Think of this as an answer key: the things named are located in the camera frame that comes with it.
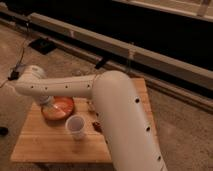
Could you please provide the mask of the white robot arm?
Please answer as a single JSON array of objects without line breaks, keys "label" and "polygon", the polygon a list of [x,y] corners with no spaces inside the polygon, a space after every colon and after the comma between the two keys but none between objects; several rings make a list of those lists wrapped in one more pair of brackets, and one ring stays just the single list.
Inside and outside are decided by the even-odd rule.
[{"label": "white robot arm", "polygon": [[168,171],[141,98],[125,73],[47,78],[42,68],[31,65],[15,89],[43,101],[52,96],[90,99],[116,171]]}]

